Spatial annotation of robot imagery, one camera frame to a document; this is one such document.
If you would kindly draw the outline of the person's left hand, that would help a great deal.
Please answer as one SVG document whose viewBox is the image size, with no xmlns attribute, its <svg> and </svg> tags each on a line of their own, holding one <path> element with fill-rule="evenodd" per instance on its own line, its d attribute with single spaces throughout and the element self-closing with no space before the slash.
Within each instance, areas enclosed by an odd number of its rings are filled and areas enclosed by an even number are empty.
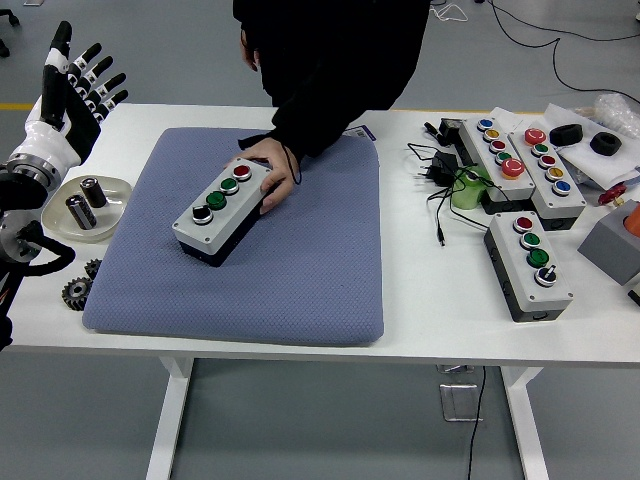
<svg viewBox="0 0 640 480">
<path fill-rule="evenodd" d="M 292 151 L 273 138 L 265 138 L 252 147 L 236 153 L 236 157 L 257 160 L 270 165 L 270 173 L 261 183 L 261 191 L 265 194 L 260 214 L 265 215 L 278 207 L 294 191 L 299 164 Z"/>
</svg>

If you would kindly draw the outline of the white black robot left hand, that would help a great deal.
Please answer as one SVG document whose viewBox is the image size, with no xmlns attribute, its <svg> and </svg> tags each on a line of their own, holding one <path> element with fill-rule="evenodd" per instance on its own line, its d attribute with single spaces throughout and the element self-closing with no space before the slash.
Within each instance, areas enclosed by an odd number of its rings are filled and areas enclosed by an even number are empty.
<svg viewBox="0 0 640 480">
<path fill-rule="evenodd" d="M 25 122 L 26 138 L 14 151 L 58 162 L 62 168 L 87 160 L 102 122 L 129 95 L 123 73 L 100 81 L 113 58 L 96 59 L 102 49 L 99 43 L 72 61 L 71 38 L 71 24 L 61 22 L 44 63 L 41 95 Z"/>
</svg>

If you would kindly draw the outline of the person's right hand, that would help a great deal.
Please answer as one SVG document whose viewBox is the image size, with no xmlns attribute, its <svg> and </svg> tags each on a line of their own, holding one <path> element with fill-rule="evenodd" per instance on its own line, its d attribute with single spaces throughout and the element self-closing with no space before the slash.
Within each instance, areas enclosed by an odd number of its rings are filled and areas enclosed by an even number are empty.
<svg viewBox="0 0 640 480">
<path fill-rule="evenodd" d="M 242 29 L 240 33 L 240 51 L 243 62 L 252 71 L 257 72 L 260 67 L 259 51 L 250 44 L 244 29 Z"/>
</svg>

